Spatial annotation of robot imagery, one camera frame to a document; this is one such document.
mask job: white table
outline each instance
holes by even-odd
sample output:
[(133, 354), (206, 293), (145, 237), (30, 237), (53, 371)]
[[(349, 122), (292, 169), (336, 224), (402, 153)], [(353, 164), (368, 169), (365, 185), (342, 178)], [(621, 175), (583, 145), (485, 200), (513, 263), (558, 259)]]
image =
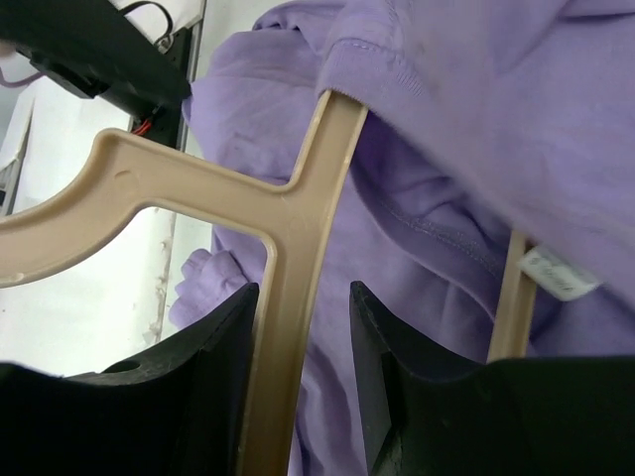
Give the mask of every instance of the white table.
[[(161, 3), (177, 29), (203, 17), (204, 0)], [(259, 15), (278, 3), (208, 0), (195, 75), (206, 72), (211, 52), (229, 35), (250, 29)], [(156, 10), (144, 7), (131, 17), (151, 39), (165, 28)], [(80, 100), (47, 79), (32, 87), (33, 125), (18, 209), (59, 192), (83, 166), (95, 135), (108, 127), (127, 130), (130, 121), (109, 103)], [(192, 137), (186, 152), (200, 157)], [(168, 311), (176, 299), (174, 286), (182, 279), (181, 264), (191, 251), (208, 248), (209, 243), (208, 224), (147, 209), (83, 263), (40, 282), (0, 290), (0, 361), (73, 375), (100, 371), (157, 343), (176, 331), (168, 322)]]

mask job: white tag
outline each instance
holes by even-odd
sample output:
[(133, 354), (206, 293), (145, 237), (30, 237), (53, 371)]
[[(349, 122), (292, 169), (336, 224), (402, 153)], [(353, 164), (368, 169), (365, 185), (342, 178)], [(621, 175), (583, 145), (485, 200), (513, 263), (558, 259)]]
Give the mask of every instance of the white tag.
[(590, 272), (537, 246), (518, 263), (523, 272), (559, 300), (574, 300), (596, 289), (601, 282)]

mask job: lavender sweatshirt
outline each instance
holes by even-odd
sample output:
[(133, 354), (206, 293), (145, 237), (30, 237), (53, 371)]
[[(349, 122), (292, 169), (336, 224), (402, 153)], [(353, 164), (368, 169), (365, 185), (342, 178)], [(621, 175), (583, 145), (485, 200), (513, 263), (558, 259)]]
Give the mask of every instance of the lavender sweatshirt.
[[(482, 361), (513, 224), (605, 281), (568, 303), (539, 293), (530, 354), (635, 350), (632, 12), (627, 0), (314, 0), (215, 52), (185, 108), (209, 161), (282, 183), (321, 91), (372, 111), (326, 250), (291, 475), (367, 474), (351, 281)], [(258, 240), (214, 227), (212, 249), (184, 264), (180, 326), (261, 280)]]

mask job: wire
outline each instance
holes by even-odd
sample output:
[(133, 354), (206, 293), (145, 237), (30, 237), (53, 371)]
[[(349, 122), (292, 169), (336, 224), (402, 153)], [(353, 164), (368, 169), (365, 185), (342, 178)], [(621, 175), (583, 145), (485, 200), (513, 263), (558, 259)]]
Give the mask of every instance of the wire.
[(152, 127), (152, 121), (150, 121), (150, 119), (146, 119), (145, 121), (143, 121), (143, 123), (137, 127), (136, 129), (132, 130), (132, 133), (135, 136), (144, 136)]
[(17, 81), (9, 81), (8, 79), (4, 77), (4, 72), (2, 72), (2, 67), (0, 67), (0, 86), (14, 89), (16, 87), (29, 85), (33, 81), (35, 81), (36, 79), (39, 79), (42, 76), (43, 74), (41, 72), (36, 72), (35, 74), (31, 74), (30, 76), (25, 77), (24, 79), (19, 79)]
[(126, 5), (121, 10), (119, 10), (119, 13), (121, 13), (125, 17), (126, 15), (135, 11), (139, 7), (144, 7), (146, 5), (154, 5), (155, 7), (159, 8), (163, 12), (163, 14), (166, 16), (166, 22), (168, 23), (168, 26), (166, 28), (166, 33), (164, 33), (161, 37), (157, 39), (157, 41), (155, 41), (154, 46), (156, 47), (159, 45), (159, 43), (162, 40), (170, 39), (172, 37), (172, 31), (175, 27), (175, 23), (172, 20), (172, 16), (170, 15), (170, 12), (166, 9), (166, 7), (164, 7), (163, 5), (157, 2), (143, 0), (141, 2), (134, 2), (134, 3), (131, 3), (130, 5)]

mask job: purple garment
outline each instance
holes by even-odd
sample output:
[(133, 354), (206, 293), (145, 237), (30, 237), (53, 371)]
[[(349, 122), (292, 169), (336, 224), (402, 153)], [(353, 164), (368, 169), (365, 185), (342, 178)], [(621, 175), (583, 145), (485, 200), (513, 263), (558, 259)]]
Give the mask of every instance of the purple garment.
[[(634, 4), (296, 2), (215, 52), (185, 111), (209, 161), (282, 183), (317, 92), (340, 90), (374, 113), (326, 250), (289, 474), (367, 474), (351, 281), (484, 360), (509, 239), (499, 217), (607, 282), (569, 303), (539, 293), (531, 354), (635, 350), (635, 16), (601, 17)], [(257, 239), (214, 227), (213, 250), (184, 265), (177, 325), (261, 281)]]

